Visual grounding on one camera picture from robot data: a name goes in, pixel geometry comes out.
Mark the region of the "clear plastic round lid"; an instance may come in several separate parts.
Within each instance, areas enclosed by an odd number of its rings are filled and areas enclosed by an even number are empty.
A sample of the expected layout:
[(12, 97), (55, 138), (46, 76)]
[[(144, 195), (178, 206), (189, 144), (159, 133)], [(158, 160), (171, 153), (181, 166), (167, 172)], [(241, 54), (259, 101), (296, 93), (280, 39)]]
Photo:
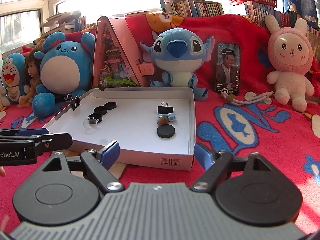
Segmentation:
[(83, 126), (84, 126), (84, 133), (85, 134), (93, 134), (95, 133), (97, 129), (99, 118), (95, 118), (93, 116), (88, 117), (84, 120)]

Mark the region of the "black binder clip on edge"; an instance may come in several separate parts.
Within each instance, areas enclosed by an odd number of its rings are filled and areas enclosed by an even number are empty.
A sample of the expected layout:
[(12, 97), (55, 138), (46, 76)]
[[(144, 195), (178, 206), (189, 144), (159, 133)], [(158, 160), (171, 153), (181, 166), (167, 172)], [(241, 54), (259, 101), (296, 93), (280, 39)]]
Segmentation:
[(72, 96), (72, 94), (67, 95), (67, 99), (69, 100), (69, 104), (72, 107), (72, 110), (76, 110), (80, 106), (80, 96)]

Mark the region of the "black round cap near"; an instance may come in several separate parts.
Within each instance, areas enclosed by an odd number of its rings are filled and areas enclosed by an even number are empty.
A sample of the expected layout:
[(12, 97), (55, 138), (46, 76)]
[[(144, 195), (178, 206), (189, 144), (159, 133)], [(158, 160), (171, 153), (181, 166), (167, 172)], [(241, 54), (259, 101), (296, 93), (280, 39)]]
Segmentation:
[(98, 113), (92, 113), (88, 116), (88, 123), (90, 125), (97, 125), (103, 120), (102, 115)]

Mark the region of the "black round cap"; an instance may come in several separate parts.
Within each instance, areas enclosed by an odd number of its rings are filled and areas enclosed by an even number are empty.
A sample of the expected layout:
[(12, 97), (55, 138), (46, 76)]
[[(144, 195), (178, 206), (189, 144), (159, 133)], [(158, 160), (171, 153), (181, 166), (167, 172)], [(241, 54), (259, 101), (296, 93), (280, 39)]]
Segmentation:
[(114, 101), (110, 101), (104, 104), (104, 107), (106, 108), (107, 111), (115, 109), (117, 107), (117, 103)]
[(88, 116), (88, 123), (90, 125), (97, 125), (103, 120), (102, 115), (98, 113), (92, 113)]
[(100, 115), (105, 115), (107, 113), (107, 108), (105, 106), (98, 106), (93, 109), (93, 112)]

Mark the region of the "black round cap far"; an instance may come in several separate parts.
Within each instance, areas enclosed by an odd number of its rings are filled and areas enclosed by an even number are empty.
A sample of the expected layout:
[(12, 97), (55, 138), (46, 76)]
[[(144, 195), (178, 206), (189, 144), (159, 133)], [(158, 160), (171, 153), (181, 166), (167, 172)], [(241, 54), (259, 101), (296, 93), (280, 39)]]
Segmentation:
[(110, 101), (104, 104), (104, 107), (106, 108), (107, 111), (115, 109), (117, 107), (117, 103), (114, 101)]

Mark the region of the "Doraemon plush toy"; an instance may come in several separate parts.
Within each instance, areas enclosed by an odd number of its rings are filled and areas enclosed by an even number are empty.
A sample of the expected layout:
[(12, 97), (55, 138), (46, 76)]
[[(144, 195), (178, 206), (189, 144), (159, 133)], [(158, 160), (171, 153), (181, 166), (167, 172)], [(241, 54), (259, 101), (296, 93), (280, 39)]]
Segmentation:
[(3, 62), (1, 71), (1, 104), (3, 107), (19, 104), (26, 96), (30, 86), (26, 83), (25, 57), (20, 53), (12, 53)]

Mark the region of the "white cardboard box tray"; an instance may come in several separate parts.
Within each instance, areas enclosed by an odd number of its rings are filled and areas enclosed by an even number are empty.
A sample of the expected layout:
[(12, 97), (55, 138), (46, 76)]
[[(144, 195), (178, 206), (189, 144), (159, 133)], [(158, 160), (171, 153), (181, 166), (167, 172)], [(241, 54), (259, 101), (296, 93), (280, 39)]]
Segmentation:
[[(93, 134), (84, 133), (84, 120), (98, 106), (114, 101), (115, 109), (102, 115)], [(167, 102), (177, 120), (171, 122), (175, 135), (164, 139), (157, 135), (157, 107)], [(194, 162), (195, 101), (191, 88), (97, 88), (86, 92), (80, 106), (65, 107), (49, 120), (50, 133), (69, 133), (74, 152), (99, 150), (116, 140), (120, 146), (120, 163), (189, 171)]]

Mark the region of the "brown acorn nut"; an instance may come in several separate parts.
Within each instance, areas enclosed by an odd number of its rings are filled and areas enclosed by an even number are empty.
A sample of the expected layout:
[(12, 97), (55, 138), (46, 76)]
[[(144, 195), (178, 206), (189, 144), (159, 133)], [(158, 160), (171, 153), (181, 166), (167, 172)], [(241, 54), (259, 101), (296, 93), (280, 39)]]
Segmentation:
[(167, 125), (170, 122), (170, 119), (166, 116), (160, 117), (157, 120), (157, 125), (162, 126), (162, 125)]

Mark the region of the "blue round mouse plush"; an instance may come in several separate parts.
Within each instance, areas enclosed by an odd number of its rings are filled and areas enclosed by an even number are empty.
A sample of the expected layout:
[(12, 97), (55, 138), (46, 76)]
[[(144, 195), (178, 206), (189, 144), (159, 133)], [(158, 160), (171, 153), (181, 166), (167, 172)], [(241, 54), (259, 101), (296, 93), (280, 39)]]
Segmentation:
[(42, 44), (43, 52), (34, 53), (41, 60), (39, 75), (41, 84), (36, 86), (32, 101), (33, 113), (45, 118), (55, 112), (56, 99), (74, 99), (86, 93), (91, 84), (95, 36), (81, 34), (80, 41), (68, 41), (57, 31)]

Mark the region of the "black binder clip in tray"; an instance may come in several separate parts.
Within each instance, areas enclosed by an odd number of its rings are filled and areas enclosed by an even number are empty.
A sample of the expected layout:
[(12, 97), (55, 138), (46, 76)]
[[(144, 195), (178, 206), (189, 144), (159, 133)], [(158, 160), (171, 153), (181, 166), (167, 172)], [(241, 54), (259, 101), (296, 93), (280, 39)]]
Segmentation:
[(161, 105), (157, 107), (158, 114), (170, 114), (173, 113), (174, 108), (169, 106), (167, 102), (161, 102)]

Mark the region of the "pink triangular diorama house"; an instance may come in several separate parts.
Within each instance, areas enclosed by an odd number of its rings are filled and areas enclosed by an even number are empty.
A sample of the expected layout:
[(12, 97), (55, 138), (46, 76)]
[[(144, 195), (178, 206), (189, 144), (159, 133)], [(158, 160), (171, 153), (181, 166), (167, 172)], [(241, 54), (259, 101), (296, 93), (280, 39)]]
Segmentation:
[(95, 34), (92, 87), (148, 87), (154, 73), (153, 63), (144, 62), (125, 18), (101, 16)]

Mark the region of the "black smartphone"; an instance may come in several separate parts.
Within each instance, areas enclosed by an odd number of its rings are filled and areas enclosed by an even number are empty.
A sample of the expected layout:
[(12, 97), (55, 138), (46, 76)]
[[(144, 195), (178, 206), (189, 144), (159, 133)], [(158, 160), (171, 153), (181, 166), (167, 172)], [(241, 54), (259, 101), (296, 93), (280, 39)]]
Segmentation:
[(217, 45), (217, 66), (215, 89), (221, 92), (227, 89), (233, 94), (240, 87), (240, 47), (237, 44), (219, 43)]

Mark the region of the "blue Stitch plush toy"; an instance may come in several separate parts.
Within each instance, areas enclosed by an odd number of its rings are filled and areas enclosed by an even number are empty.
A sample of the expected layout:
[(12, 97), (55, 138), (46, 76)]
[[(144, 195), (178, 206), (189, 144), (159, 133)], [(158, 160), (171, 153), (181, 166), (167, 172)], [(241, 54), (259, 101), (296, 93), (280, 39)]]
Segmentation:
[(194, 99), (204, 101), (209, 90), (198, 88), (195, 71), (211, 60), (215, 38), (203, 42), (192, 31), (183, 28), (169, 29), (161, 33), (152, 46), (140, 42), (144, 58), (162, 70), (162, 81), (150, 81), (150, 87), (190, 87)]

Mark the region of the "pink bunny plush toy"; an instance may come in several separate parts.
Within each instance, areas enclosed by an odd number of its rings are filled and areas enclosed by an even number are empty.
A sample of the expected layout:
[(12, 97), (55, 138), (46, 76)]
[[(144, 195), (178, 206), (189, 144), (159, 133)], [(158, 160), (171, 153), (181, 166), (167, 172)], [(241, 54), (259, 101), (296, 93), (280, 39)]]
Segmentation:
[(266, 78), (274, 85), (274, 98), (282, 105), (292, 102), (293, 109), (304, 112), (308, 105), (305, 97), (315, 92), (305, 76), (313, 61), (312, 47), (306, 36), (308, 24), (299, 18), (293, 28), (281, 28), (273, 15), (265, 17), (265, 24), (271, 33), (268, 59), (274, 67)]

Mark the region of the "blue paper bag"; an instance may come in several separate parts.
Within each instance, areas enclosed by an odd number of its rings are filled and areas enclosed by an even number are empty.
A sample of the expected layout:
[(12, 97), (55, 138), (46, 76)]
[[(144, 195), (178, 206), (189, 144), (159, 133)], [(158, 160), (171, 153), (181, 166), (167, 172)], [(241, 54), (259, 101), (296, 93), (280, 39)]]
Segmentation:
[(315, 0), (281, 0), (283, 13), (294, 11), (297, 17), (303, 18), (312, 28), (318, 28), (318, 15)]

